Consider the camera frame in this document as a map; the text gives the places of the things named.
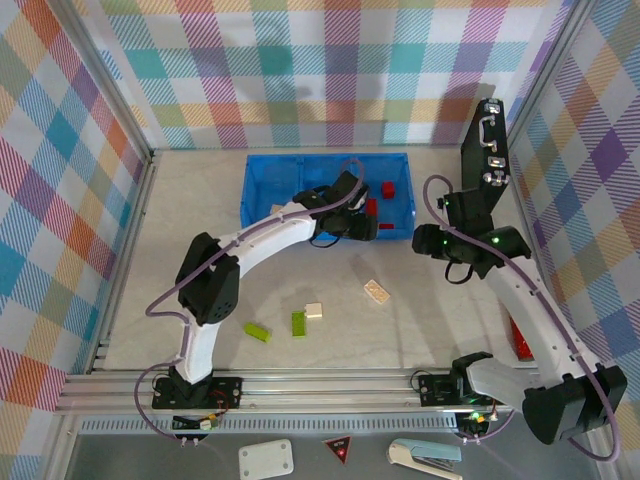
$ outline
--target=checkered pattern wall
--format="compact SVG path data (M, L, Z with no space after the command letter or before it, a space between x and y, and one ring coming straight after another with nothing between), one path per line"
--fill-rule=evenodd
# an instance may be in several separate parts
M142 169L44 0L0 2L0 478L32 479Z
M562 309L629 380L618 410L640 471L640 1L602 0L546 93L515 171Z
M477 99L520 105L571 3L75 0L170 148L457 144Z

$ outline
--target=lime green block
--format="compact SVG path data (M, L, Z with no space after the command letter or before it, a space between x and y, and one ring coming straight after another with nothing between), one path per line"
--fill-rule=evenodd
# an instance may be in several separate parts
M293 312L291 314L291 332L296 338L307 336L307 319L304 312Z
M271 340L271 332L269 330L265 330L262 327L254 325L253 323L247 323L244 326L244 333L247 335L251 335L254 338L257 338L261 342L269 343Z

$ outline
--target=white plastic plate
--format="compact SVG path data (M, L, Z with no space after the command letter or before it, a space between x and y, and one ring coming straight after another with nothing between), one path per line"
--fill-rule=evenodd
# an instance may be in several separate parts
M242 447L238 458L241 480L261 480L293 472L291 442L286 439Z

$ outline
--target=white table surface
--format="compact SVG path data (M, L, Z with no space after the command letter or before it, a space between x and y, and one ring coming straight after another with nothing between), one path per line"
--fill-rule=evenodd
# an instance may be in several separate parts
M431 221L422 184L440 173L460 186L458 149L427 147L310 149L309 152L405 151L409 154L416 226ZM105 367L137 369L173 358L182 327L176 319L147 318L146 306L173 285L197 234L214 238L240 228L239 205L249 153L278 150L170 151L160 166L137 240L111 336ZM293 150L280 152L293 153ZM445 193L435 188L432 198ZM522 229L513 189L494 210L496 226ZM240 300L220 329L216 368L449 367L476 351L515 365L508 315L477 276L462 286L444 279L446 263L419 256L407 241L341 241L323 250L294 245L256 266L241 281ZM466 267L454 266L452 278ZM363 285L378 281L390 294L373 302ZM307 336L291 336L291 312L321 302L324 317L307 322ZM180 309L177 295L163 307ZM272 330L264 344L243 332L246 322Z

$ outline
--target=blue plastic tray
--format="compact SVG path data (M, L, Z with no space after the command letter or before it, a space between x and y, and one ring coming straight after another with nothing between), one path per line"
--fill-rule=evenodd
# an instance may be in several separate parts
M242 227L269 216L272 205L285 205L298 192L333 184L344 162L354 157L364 165L370 197L378 200L378 222L395 226L393 230L379 230L377 238L411 238L416 206L406 153L249 155L240 206ZM358 174L356 165L350 165L349 170ZM382 182L389 181L394 183L395 197L383 200ZM333 237L323 234L318 238Z

